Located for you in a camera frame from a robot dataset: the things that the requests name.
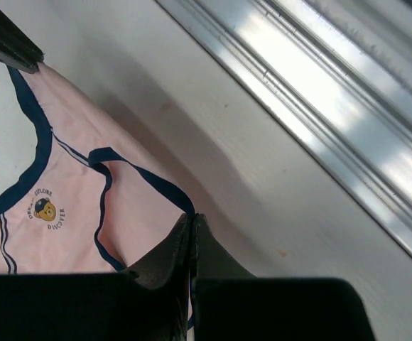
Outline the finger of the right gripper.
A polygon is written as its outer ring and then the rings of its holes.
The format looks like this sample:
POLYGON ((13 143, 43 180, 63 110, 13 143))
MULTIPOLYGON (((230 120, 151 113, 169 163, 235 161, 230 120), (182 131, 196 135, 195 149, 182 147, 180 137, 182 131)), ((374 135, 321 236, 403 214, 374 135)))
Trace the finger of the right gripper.
POLYGON ((0 63, 33 74, 43 51, 0 10, 0 63))

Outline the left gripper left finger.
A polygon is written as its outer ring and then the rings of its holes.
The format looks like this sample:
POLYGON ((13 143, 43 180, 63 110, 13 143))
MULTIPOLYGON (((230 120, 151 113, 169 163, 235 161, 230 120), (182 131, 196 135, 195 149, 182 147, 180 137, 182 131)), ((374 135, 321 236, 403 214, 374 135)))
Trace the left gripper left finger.
POLYGON ((0 340, 184 340, 191 227, 116 273, 0 275, 0 340))

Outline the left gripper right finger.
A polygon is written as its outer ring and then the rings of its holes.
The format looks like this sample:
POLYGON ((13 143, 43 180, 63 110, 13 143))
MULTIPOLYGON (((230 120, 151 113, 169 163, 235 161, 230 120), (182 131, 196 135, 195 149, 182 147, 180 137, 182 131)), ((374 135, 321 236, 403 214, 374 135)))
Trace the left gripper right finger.
POLYGON ((339 278, 258 278, 215 239, 204 215, 191 236, 195 340, 375 340, 362 299, 339 278))

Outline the pink underwear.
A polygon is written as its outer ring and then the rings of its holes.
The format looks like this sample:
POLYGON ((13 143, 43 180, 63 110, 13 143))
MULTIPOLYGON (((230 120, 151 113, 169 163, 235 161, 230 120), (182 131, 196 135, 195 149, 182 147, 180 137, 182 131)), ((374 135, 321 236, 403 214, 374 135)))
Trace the pink underwear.
POLYGON ((37 144, 0 194, 0 275, 123 271, 192 219, 190 198, 76 86, 46 65, 9 77, 37 144))

